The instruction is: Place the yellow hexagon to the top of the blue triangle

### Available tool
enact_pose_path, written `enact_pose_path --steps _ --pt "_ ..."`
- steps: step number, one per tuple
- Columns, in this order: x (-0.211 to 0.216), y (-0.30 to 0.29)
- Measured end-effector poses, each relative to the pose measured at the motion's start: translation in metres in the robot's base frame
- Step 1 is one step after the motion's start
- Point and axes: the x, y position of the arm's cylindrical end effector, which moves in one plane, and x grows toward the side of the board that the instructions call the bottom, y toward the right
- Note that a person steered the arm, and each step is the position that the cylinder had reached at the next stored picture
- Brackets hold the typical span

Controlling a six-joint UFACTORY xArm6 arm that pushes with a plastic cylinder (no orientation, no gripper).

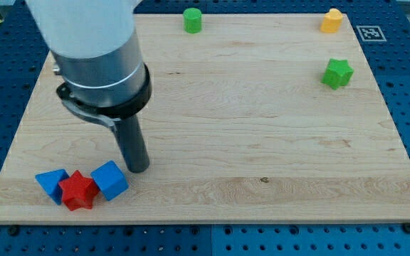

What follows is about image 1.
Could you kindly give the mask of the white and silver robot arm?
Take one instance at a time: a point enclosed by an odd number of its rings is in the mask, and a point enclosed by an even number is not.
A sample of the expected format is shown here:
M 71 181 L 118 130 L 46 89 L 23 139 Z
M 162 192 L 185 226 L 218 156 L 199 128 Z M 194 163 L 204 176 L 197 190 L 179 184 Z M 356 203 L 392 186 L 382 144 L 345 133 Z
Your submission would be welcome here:
M 27 0 L 60 68 L 57 89 L 76 117 L 116 128 L 135 122 L 151 81 L 135 28 L 141 0 Z

